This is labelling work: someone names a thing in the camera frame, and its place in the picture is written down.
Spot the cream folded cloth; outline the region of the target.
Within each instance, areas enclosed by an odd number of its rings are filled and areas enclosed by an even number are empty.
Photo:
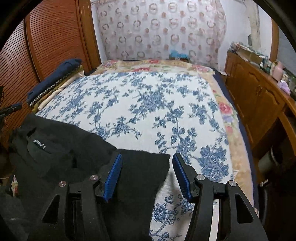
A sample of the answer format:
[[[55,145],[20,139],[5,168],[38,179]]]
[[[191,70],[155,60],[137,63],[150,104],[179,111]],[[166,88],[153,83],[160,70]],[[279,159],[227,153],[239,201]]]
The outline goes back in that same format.
[[[63,91],[67,86],[69,86],[74,80],[84,77],[84,71],[77,72],[71,75],[66,80],[63,80],[60,84],[58,84],[52,91],[47,93],[44,97],[42,97],[35,105],[32,110],[33,113],[37,113],[41,111],[55,96],[57,96],[61,91]]]

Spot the navy blue folded garment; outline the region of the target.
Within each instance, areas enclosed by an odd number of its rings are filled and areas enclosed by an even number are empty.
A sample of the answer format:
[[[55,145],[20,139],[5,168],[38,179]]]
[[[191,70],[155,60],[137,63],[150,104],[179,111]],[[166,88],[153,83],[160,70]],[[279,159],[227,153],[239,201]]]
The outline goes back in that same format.
[[[36,85],[27,95],[27,105],[33,106],[41,97],[57,87],[64,80],[83,70],[81,59],[68,59],[61,63],[51,75]]]

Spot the grey window roller blind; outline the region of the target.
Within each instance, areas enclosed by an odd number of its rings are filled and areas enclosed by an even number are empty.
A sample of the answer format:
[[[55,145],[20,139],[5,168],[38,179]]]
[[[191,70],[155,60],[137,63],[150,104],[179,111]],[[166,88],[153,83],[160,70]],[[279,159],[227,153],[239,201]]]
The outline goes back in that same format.
[[[279,29],[277,60],[283,63],[284,67],[293,75],[296,74],[295,50],[281,29]]]

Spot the cardboard box on sideboard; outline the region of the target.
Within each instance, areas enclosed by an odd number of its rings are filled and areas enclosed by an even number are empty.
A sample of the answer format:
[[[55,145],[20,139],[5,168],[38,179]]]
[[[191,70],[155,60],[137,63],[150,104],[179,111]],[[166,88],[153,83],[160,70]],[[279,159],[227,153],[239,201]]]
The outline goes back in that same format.
[[[253,62],[257,65],[262,63],[266,56],[260,54],[259,52],[253,50],[251,47],[247,47],[239,42],[232,42],[231,49],[240,56],[244,61]]]

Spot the small grey desk fan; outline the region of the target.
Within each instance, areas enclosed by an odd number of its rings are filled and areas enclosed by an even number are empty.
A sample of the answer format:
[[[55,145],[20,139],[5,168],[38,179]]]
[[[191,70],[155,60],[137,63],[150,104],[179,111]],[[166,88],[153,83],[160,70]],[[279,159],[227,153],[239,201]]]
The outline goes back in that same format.
[[[249,45],[249,46],[253,46],[253,44],[252,44],[252,35],[250,34],[250,35],[248,35],[248,38],[247,38],[247,44]]]

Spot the pink thermos bottle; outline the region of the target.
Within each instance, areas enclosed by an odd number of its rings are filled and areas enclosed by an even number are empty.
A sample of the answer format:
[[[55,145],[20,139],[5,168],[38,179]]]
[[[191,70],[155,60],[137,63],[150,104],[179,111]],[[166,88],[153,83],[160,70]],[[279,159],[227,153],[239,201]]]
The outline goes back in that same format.
[[[280,61],[275,61],[272,77],[276,81],[281,81],[283,76],[283,64]]]

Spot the blue floral white bedspread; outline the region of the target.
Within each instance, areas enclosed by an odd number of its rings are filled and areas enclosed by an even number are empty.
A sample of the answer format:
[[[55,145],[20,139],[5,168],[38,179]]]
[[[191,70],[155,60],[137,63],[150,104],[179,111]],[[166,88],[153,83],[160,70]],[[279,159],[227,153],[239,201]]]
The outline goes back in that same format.
[[[230,146],[210,82],[173,72],[85,76],[57,94],[38,116],[95,133],[118,149],[179,153],[211,181],[233,176]],[[133,204],[110,224],[112,240],[184,240],[194,205],[172,168],[152,204]]]

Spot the dark medallion patterned cloth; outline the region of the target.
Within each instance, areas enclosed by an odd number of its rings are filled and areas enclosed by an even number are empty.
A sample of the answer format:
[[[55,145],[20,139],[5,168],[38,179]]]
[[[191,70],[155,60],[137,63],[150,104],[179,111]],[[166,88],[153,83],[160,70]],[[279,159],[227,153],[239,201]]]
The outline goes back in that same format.
[[[26,103],[30,108],[33,108],[34,105],[47,93],[52,91],[58,84],[60,84],[63,80],[66,80],[71,75],[84,71],[83,66],[80,65],[76,69],[69,71],[68,73],[53,73],[46,80],[36,85],[30,92],[28,92]]]

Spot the brown louvered wardrobe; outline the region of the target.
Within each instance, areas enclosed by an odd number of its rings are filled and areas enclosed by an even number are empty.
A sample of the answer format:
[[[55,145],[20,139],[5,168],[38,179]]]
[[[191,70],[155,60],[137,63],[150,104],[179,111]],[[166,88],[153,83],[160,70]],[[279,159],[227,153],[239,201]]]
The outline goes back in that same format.
[[[42,1],[12,32],[1,50],[1,108],[22,103],[1,128],[6,146],[12,130],[31,109],[27,93],[49,76],[59,64],[79,58],[85,72],[101,59],[97,47],[90,1]]]

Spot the beige tied side curtain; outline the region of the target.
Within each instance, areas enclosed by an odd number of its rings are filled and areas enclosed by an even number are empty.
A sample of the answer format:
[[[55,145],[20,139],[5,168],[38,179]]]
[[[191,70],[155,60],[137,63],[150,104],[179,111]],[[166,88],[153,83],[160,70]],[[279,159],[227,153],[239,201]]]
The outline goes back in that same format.
[[[242,0],[243,4],[246,7],[250,30],[252,35],[252,48],[254,50],[260,50],[261,48],[261,39],[260,39],[260,17],[259,9],[257,3],[251,0]]]

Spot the cardboard box with blue items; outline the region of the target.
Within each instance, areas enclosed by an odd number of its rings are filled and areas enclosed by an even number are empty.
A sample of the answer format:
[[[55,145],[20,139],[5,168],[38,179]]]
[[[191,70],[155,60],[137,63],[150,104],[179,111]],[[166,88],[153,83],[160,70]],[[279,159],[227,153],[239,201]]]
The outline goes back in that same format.
[[[189,61],[190,61],[190,58],[187,54],[179,53],[177,50],[170,51],[169,59],[170,60],[180,60],[180,61],[187,62],[187,63],[189,63]]]

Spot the black printed t-shirt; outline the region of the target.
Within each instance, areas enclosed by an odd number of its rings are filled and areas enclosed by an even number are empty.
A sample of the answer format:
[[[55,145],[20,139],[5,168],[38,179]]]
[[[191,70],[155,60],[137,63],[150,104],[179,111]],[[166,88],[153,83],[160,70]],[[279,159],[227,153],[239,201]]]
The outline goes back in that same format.
[[[103,205],[110,224],[133,204],[152,204],[170,168],[168,154],[118,149],[97,134],[75,125],[33,114],[14,131],[8,148],[1,147],[1,240],[28,240],[42,208],[59,182],[70,184],[99,173],[113,153],[122,168],[113,196]]]

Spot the lilac cloth bundle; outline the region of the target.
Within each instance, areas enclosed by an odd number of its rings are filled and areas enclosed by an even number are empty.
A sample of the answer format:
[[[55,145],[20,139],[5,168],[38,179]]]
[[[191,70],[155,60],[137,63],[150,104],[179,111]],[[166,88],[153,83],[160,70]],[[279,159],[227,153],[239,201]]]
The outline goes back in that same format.
[[[280,80],[277,83],[278,87],[284,91],[287,95],[290,95],[290,88],[288,87],[288,84],[284,80]]]

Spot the wooden sideboard cabinet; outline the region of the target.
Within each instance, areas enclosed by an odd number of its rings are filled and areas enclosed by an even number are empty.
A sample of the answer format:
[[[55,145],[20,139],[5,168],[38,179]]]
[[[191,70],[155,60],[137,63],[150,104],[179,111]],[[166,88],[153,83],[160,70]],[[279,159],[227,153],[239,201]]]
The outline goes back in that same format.
[[[228,51],[226,87],[256,153],[275,146],[286,159],[295,157],[295,100],[276,81]]]

